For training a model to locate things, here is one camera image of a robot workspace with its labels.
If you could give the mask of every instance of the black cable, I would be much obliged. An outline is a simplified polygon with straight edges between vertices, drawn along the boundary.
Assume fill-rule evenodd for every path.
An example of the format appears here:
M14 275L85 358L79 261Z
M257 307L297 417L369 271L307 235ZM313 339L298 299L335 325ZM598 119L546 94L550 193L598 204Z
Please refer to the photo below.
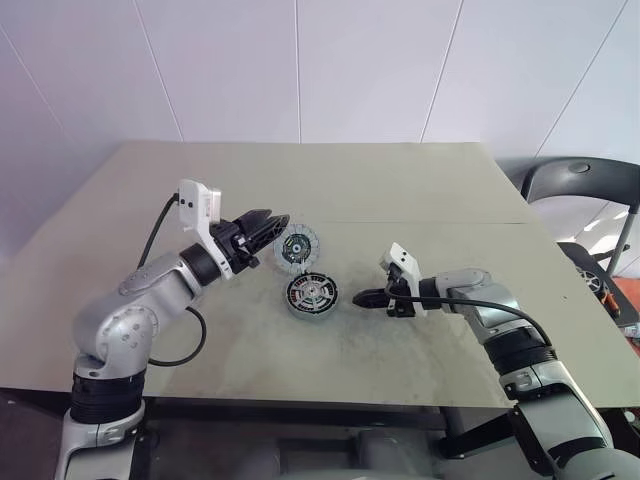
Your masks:
M144 250L142 251L142 255L140 256L140 261L138 262L138 267L140 268L141 266L143 266L146 262L147 262L147 257L149 256L149 251L151 250L151 246L153 245L154 240L156 239L156 235L158 235L158 230L160 230L160 226L162 225L162 222L164 222L165 217L167 216L167 213L169 213L169 210L171 209L171 206L178 201L178 194L174 193L173 195L171 195L171 198L169 200L167 200L167 203L165 203L162 211L160 212L160 215L158 216L156 223L153 225L153 229L151 230L151 233L149 234L149 238L147 238L147 243L144 246Z
M167 200L167 203L165 203L164 207L162 208L160 215L158 215L158 218L156 219L156 223L153 224L153 228L151 229L149 238L147 238L147 243L145 244L144 250L142 251L142 255L140 256L140 261L138 262L137 268L144 266L144 264L146 263L147 257L149 256L149 252L151 251L153 242L155 241L156 236L158 235L158 230L160 230L160 227L162 226L162 222L164 222L164 219L167 216L167 213L169 213L169 210L171 209L172 205L174 203L177 203L178 199L179 199L178 194L174 193L173 195L171 195L171 198ZM207 324L204 321L204 317L195 308L187 307L186 310L187 312L194 315L198 319L198 322L200 322L201 333L200 333L200 341L198 342L198 346L189 355L179 360L164 362L162 360L149 358L149 363L151 365L155 365L156 367L178 367L180 365L184 365L185 363L188 363L191 360L193 360L195 356L200 353L200 351L202 350L202 347L204 347L204 343L207 340Z
M198 346L195 348L193 352L191 352L186 357L181 358L179 360L174 360L172 362L164 362L162 360L149 358L149 363L151 365L155 365L156 367L178 367L180 365L184 365L185 363L188 363L191 360L193 360L195 356L200 353L200 351L202 350L202 347L204 347L204 343L207 341L207 324L204 321L204 317L195 308L187 307L186 310L187 312L193 314L200 322L201 334L200 334L200 342L198 342Z
M523 318L527 320L533 327L538 331L544 343L547 344L548 347L551 347L551 339L549 339L547 333L540 326L538 322L536 322L529 315L524 313L522 310L518 310L517 308L508 307L507 305L502 305L501 303L494 302L485 302L484 300L469 300L466 298L445 298L445 297L408 297L405 295L397 295L392 293L390 290L391 286L387 285L384 289L384 293L389 297L395 300L403 300L405 302L431 302L431 303L446 303L447 305L471 305L474 307L485 307L485 308L493 308L494 310L502 310L503 312L511 313L516 317Z

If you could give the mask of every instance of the tabletop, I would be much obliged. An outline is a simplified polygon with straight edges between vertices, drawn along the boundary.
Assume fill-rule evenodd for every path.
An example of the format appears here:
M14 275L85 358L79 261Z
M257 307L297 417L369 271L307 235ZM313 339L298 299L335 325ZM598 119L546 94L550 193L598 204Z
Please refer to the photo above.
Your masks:
M74 316L117 287L181 178L222 190L222 215L288 213L320 241L313 270L338 285L322 322L291 316L291 278L262 264L199 301L209 337L192 362L149 367L148 395L404 405L508 406L486 353L459 315L389 318L351 304L384 286L398 242L425 276L491 272L547 331L597 407L640 404L640 359L479 144L125 144L52 216L0 279L0 386L64 391ZM174 210L151 257L193 243ZM197 342L188 315L163 332L158 359Z

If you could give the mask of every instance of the circular metal part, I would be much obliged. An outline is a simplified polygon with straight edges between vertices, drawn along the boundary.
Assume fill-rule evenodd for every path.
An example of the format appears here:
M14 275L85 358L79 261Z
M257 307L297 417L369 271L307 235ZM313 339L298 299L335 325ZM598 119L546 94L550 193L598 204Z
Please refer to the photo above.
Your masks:
M298 275L287 286L287 307L301 320L321 320L338 303L338 287L323 273L309 272Z
M600 290L602 290L602 281L595 273L589 272L588 270L583 270L580 267L576 267L576 270L578 270L578 273L589 287L589 290L591 290L593 293L598 293Z
M318 259L320 242L306 225L290 224L273 242L273 252L280 268L287 273L300 275Z

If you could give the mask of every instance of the white bracket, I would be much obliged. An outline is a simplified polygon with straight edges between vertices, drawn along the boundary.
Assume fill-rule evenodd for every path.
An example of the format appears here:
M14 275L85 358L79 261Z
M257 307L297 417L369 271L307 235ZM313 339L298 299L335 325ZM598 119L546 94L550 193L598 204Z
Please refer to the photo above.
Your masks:
M382 259L380 260L380 266L384 269L385 272L388 272L392 263L396 265L400 270L402 270L402 277L409 284L409 291L411 292L411 296L419 297L420 280L422 279L422 274L420 273L420 266L418 265L418 261L413 258L404 248L394 242L391 245L391 248L387 252L385 252ZM413 302L413 309L415 310L416 315L420 315L422 317L427 316L427 311L422 308L421 302Z
M207 188L194 180L182 179L178 187L178 209L184 230L195 232L196 240L202 244L220 269L222 276L229 280L233 271L227 258L218 248L209 233L211 224L220 223L222 192Z

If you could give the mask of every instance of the chair backrest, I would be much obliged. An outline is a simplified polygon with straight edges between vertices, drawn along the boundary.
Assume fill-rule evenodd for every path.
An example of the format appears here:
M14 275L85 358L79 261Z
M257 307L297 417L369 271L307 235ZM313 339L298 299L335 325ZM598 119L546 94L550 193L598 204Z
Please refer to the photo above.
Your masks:
M601 198L640 206L640 166L606 158L570 157L549 160L527 173L521 190L529 203L559 195Z

